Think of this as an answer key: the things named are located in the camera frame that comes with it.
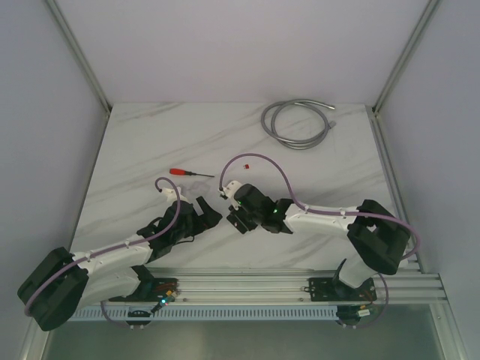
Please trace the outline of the black fuse box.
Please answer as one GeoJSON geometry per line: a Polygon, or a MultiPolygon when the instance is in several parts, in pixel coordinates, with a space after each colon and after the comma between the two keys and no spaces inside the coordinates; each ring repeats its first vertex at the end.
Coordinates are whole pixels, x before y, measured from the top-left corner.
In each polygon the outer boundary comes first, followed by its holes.
{"type": "Polygon", "coordinates": [[[226,219],[241,233],[245,234],[257,228],[257,224],[248,216],[230,213],[226,219]]]}

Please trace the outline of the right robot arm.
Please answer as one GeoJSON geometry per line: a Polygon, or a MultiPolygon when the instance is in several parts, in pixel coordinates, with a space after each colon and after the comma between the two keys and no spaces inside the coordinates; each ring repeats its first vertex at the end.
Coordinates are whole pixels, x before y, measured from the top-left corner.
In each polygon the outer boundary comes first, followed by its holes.
{"type": "Polygon", "coordinates": [[[370,199],[358,208],[309,208],[288,198],[273,201],[238,181],[220,193],[230,201],[227,220],[242,234],[262,227],[274,234],[319,233],[349,241],[355,254],[342,260],[332,281],[340,299],[351,298],[375,274],[395,275],[410,239],[410,231],[370,199]]]}

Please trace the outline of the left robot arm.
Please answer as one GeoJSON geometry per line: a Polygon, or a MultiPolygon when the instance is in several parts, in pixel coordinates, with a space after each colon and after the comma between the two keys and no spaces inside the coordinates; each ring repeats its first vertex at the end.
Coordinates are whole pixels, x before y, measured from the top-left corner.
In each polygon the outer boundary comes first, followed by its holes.
{"type": "Polygon", "coordinates": [[[51,250],[17,291],[28,315],[48,332],[102,301],[163,304],[176,286],[154,277],[147,264],[178,243],[192,242],[222,218],[203,197],[196,201],[200,212],[188,201],[174,201],[163,216],[117,244],[77,253],[51,250]]]}

